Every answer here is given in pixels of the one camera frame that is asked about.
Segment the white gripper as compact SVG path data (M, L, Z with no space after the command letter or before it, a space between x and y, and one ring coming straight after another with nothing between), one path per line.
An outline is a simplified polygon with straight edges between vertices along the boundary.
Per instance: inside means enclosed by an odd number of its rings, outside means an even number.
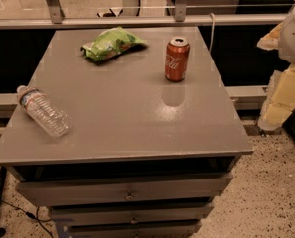
M282 23L263 36L257 46L271 51L279 50L279 56L295 63L295 6ZM257 125L264 131L275 131L295 110L295 64L283 72L275 70L267 87Z

